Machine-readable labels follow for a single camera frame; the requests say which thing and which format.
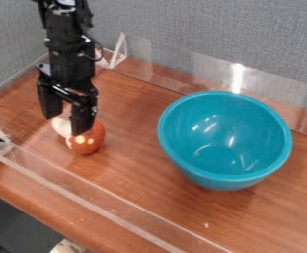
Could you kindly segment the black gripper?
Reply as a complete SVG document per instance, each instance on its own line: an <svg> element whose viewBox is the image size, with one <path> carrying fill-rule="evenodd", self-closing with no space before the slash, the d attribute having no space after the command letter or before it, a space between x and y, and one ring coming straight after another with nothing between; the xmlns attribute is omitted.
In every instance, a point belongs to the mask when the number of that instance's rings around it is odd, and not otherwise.
<svg viewBox="0 0 307 253"><path fill-rule="evenodd" d="M95 45L90 42L72 52L51 52L51 63L38 66L38 94L43 113L50 119L62 114L63 102L71 104L71 133L91 130L97 116L98 90L95 76Z"/></svg>

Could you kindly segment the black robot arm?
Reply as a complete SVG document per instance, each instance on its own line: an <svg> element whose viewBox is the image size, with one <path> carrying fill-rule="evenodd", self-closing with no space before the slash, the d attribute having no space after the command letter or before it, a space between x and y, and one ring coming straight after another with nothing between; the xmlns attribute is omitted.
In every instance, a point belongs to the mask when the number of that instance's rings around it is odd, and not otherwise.
<svg viewBox="0 0 307 253"><path fill-rule="evenodd" d="M93 13L87 0L34 0L47 30L50 64L39 64L38 93L43 113L54 118L71 103L71 134L91 130L98 112L95 39L89 35Z"/></svg>

